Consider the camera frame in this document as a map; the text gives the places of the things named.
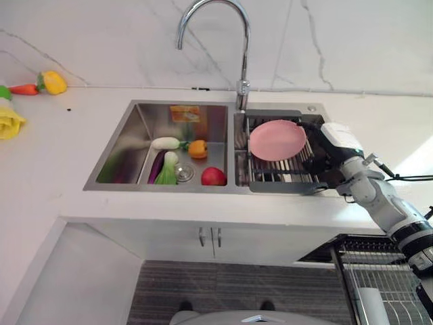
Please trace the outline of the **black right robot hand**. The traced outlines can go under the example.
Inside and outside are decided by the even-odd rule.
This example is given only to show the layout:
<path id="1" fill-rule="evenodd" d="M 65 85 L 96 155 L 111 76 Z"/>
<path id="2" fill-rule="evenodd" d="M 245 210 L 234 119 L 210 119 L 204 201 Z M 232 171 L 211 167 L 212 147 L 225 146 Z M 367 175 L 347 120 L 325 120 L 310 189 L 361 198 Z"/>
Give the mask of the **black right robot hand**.
<path id="1" fill-rule="evenodd" d="M 312 137 L 315 158 L 310 170 L 315 173 L 337 170 L 353 158 L 365 158 L 363 147 L 349 127 L 335 122 L 318 125 L 312 122 L 296 123 Z"/>

